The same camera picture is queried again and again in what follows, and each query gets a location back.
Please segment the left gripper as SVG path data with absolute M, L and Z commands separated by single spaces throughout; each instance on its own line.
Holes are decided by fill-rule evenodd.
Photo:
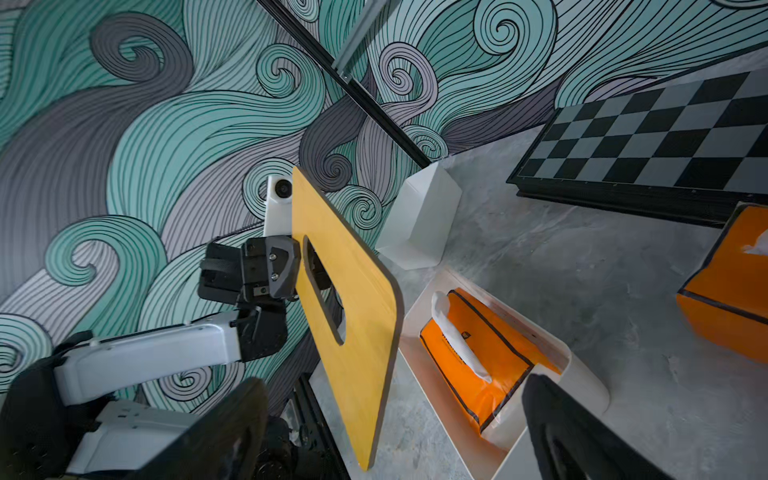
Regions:
M 241 246 L 206 246 L 200 262 L 198 296 L 233 306 L 256 306 L 267 299 L 291 300 L 300 247 L 289 236 L 254 237 Z

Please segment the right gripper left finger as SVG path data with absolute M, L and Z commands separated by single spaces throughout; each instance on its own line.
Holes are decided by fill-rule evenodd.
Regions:
M 212 410 L 130 479 L 249 479 L 267 425 L 267 388 L 257 378 L 232 390 Z

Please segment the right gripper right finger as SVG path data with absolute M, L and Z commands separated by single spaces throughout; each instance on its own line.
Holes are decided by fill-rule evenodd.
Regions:
M 528 376 L 522 404 L 544 479 L 669 477 L 547 376 Z

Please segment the yellow bamboo lid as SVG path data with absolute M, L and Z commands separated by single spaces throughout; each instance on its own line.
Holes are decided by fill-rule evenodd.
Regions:
M 301 253 L 296 290 L 360 468 L 375 461 L 399 338 L 402 294 L 394 277 L 300 168 L 292 172 L 292 235 Z M 345 332 L 333 326 L 309 254 L 338 292 Z

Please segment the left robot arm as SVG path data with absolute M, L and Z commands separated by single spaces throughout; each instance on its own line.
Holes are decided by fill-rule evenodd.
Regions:
M 122 388 L 204 367 L 249 362 L 286 343 L 296 240 L 207 246 L 199 296 L 227 305 L 189 324 L 97 341 L 70 336 L 11 384 L 1 410 L 5 479 L 116 478 L 144 467 L 194 424 L 191 414 L 118 400 Z

